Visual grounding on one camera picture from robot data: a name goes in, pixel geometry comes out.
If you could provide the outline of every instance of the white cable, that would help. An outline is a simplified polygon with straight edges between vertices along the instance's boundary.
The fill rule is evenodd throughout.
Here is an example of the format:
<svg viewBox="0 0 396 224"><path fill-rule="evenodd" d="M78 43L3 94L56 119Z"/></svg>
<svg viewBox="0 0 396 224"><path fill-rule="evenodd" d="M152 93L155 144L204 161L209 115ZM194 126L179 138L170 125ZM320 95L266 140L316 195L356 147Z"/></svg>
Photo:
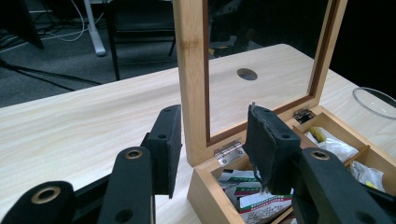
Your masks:
<svg viewBox="0 0 396 224"><path fill-rule="evenodd" d="M77 37L74 38L74 39L68 40L68 39L63 39L63 38L62 38L63 35L55 35L55 34L53 34L53 33L41 33L40 35L53 35L55 38L58 38L58 39L60 39L60 40L62 40L62 41L66 41L66 42L73 42L73 41L76 41L76 40L78 40L78 39L82 36L82 34L86 31L86 29L85 29L85 24L84 24L84 19L82 18L81 12L78 10L78 7L76 6L75 2L74 2L73 0L70 0L70 1L72 2L73 6L76 8L76 11L77 11L79 17L81 18L82 27L81 27L81 32L78 32L78 33L79 33L79 36L77 36Z"/></svg>
<svg viewBox="0 0 396 224"><path fill-rule="evenodd" d="M105 14L105 13L102 12L102 14L101 14L101 15L99 16L99 18L96 20L95 24L96 24L97 22L99 22L100 19L102 19L102 17L103 17L104 14ZM48 40L48 39L54 39L54 38L60 39L59 37L68 36L68 35L76 35L76 34L80 34L80 35L81 35L83 32L85 32L85 31L87 31L87 30L88 30L88 28L85 28L83 31L74 32L74 33L67 34L67 35L56 35L56 36L52 36L52 37L46 37L46 38L42 38L41 40ZM27 45L27 44L29 44L29 43L28 43L28 42L25 42L25 43L19 44L19 45L17 45L17 46L11 47L11 48L9 48L9 49L4 49L4 50L0 51L0 54L1 54L1 53L4 53L4 52L7 52L7 51L9 51L9 50L12 50L12 49L19 48L19 47L24 46L24 45Z"/></svg>

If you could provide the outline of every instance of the white packet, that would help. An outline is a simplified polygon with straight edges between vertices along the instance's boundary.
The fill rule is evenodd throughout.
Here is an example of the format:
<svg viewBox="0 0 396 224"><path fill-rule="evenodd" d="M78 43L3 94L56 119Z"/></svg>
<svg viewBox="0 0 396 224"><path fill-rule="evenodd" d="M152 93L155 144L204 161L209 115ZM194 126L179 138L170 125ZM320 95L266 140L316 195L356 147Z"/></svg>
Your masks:
<svg viewBox="0 0 396 224"><path fill-rule="evenodd" d="M258 182L254 177L254 171L238 171L224 169L219 177L219 182L240 183L240 182Z"/></svg>
<svg viewBox="0 0 396 224"><path fill-rule="evenodd" d="M319 129L324 135L323 137L325 137L323 142L318 143L318 147L332 152L342 163L346 162L359 152L356 148L334 137L325 129L320 127L316 128Z"/></svg>
<svg viewBox="0 0 396 224"><path fill-rule="evenodd" d="M262 184L260 182L241 182L228 187L224 192L233 206L238 209L240 198L258 193L261 189Z"/></svg>
<svg viewBox="0 0 396 224"><path fill-rule="evenodd" d="M375 168L369 168L358 161L353 161L350 164L350 172L362 184L385 192L382 186L382 176L384 173L381 171Z"/></svg>
<svg viewBox="0 0 396 224"><path fill-rule="evenodd" d="M240 198L239 214L247 224L265 223L291 206L291 195L256 193Z"/></svg>

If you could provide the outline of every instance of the wooden frame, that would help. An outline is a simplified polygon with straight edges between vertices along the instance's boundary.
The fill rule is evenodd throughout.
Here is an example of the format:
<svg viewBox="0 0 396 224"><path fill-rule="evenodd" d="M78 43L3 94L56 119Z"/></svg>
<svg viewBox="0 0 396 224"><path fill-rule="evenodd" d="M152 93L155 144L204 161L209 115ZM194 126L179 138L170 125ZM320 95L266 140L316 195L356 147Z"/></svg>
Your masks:
<svg viewBox="0 0 396 224"><path fill-rule="evenodd" d="M318 105L346 6L347 0L329 1L308 93L295 102L275 109L283 120L290 119L302 107ZM225 143L235 139L244 141L246 123L230 127L215 136L210 135L207 0L175 0L174 13L187 159L194 167L212 158L214 150Z"/></svg>

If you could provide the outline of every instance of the glass panel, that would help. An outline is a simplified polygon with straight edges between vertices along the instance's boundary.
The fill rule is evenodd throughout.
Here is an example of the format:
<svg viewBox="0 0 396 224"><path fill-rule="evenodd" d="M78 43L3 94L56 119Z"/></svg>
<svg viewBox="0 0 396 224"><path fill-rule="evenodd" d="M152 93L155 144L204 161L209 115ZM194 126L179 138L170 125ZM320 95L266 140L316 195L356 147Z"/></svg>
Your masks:
<svg viewBox="0 0 396 224"><path fill-rule="evenodd" d="M211 135L245 122L252 102L275 109L307 95L326 6L208 0Z"/></svg>

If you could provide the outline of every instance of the cable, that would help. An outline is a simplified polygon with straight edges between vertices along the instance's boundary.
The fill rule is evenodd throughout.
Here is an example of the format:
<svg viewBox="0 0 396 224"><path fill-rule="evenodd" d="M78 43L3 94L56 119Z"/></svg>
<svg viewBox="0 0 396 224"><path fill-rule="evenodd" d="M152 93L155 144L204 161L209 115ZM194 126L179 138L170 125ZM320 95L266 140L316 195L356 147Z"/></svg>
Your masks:
<svg viewBox="0 0 396 224"><path fill-rule="evenodd" d="M66 35L55 35L54 33L52 33L52 34L40 33L41 35L53 35L52 37L41 38L41 40L48 40L48 39L58 38L58 39L60 39L60 40L62 40L62 41L71 42L71 41L75 41L75 40L79 39L79 38L82 36L82 34L83 34L85 31L88 30L88 28L85 28L84 19L83 19L83 17L82 17L82 14L81 14L80 11L78 10L77 5L74 3L73 0L71 0L71 1L72 1L72 3L73 3L74 7L76 8L76 10L78 11L78 15L79 15L80 18L81 18L81 23L83 24L83 25L82 25L83 29L82 29L81 31L79 31L79 32L74 32L74 33L70 33L70 34L66 34ZM97 22L99 22L99 20L102 19L102 17L103 17L104 14L105 14L105 13L102 12L102 14L101 14L101 15L99 16L99 18L96 20L95 24L96 24ZM63 36L76 35L76 34L79 34L79 36L76 37L76 38L73 39L73 40L66 40L66 39L60 38L60 37L63 37ZM8 48L8 49L1 50L1 51L0 51L0 54L1 54L1 53L4 53L4 52L7 52L7 51L9 51L9 50L12 50L12 49L19 48L19 47L24 46L24 45L27 45L27 44L29 44L29 43L28 43L28 42L24 42L24 43L21 43L21 44L19 44L19 45L17 45L17 46L14 46L14 47L10 47L10 48Z"/></svg>
<svg viewBox="0 0 396 224"><path fill-rule="evenodd" d="M65 89L65 90L69 90L69 91L74 91L74 90L73 90L73 89L70 89L70 88L68 88L68 87L62 86L62 85L60 85L60 84L57 84L57 83L55 83L55 82L46 80L46 79L41 78L41 77L35 77L35 76L30 75L30 74L27 74L27 73L25 73L25 72L23 72L23 71L31 72L31 73L37 73L37 74L39 74L39 75L44 75L44 76L49 76L49 77L57 77L57 78L68 79L68 80L71 80L71 81L78 81L78 82L88 83L88 84L91 84L91 85L102 85L102 83L95 82L95 81L91 81L91 80L84 79L84 78L80 78L80 77L72 77L72 76L68 76L68 75L61 75L61 74L56 74L56 73L49 73L49 72L45 72L45 71L35 70L35 69L32 69L32 68L26 68L26 67L14 65L14 64L9 64L9 63L6 63L5 61L1 60L1 59L0 59L0 67L4 67L4 68L6 68L6 69L9 69L9 70L11 70L11 71L17 72L17 73L22 74L22 75L24 75L24 76L28 76L28 77L31 77L31 78L35 78L35 79L38 79L38 80L47 82L47 83L49 83L49 84L52 84L52 85L54 85L54 86L63 88L63 89Z"/></svg>
<svg viewBox="0 0 396 224"><path fill-rule="evenodd" d="M59 87L59 88L62 88L62 89L68 90L68 91L74 91L73 89L70 89L70 88L68 88L68 87L66 87L66 86L62 86L62 85L60 85L60 84L58 84L58 83L55 83L55 82L46 80L46 79L41 78L41 77L35 77L35 76L29 75L29 74L27 74L27 73L24 73L24 72L20 71L19 69L13 68L12 65L7 64L6 62L4 62L4 61L1 60L1 59L0 59L0 66L2 66L2 67L4 67L4 68L7 68L7 69L9 69L9 70L11 70L11 71L14 71L14 72L16 72L16 73L19 73L19 74L21 74L21 75L24 75L24 76L27 76L27 77L31 77L31 78L34 78L34 79L38 79L38 80L47 82L47 83L52 84L52 85L54 85L54 86L57 86L57 87Z"/></svg>
<svg viewBox="0 0 396 224"><path fill-rule="evenodd" d="M60 39L60 40L62 40L62 41L73 42L73 41L78 40L78 39L82 36L82 34L84 34L84 32L87 30L87 29L85 29L84 19L82 18L81 12L79 11L79 9L78 9L77 5L75 4L75 2L74 2L73 0L70 0L70 1L72 2L73 6L76 8L76 11L77 11L77 13L78 13L78 15L79 15L79 17L80 17L80 19L81 19L82 27L81 27L81 32L79 32L79 36L77 36L77 37L74 38L74 39L68 40L68 39L63 39L63 38L61 38L60 36L55 35L55 34L53 34L53 33L48 33L48 34L44 33L43 35L53 35L53 36L55 36L56 38L58 38L58 39Z"/></svg>

